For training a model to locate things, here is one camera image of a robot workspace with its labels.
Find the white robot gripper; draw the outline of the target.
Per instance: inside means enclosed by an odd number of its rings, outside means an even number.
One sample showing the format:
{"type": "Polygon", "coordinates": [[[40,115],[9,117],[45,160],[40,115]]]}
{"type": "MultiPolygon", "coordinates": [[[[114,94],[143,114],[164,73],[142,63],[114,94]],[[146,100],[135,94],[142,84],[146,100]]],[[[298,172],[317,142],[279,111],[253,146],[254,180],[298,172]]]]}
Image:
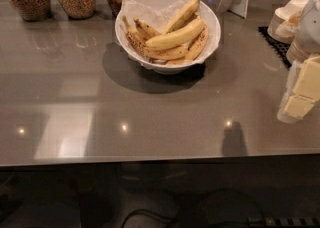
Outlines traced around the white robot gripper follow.
{"type": "MultiPolygon", "coordinates": [[[[320,52],[320,0],[305,5],[295,37],[298,45],[308,53],[320,52]]],[[[302,120],[320,100],[320,56],[303,63],[294,61],[288,74],[286,92],[277,113],[284,123],[302,120]]]]}

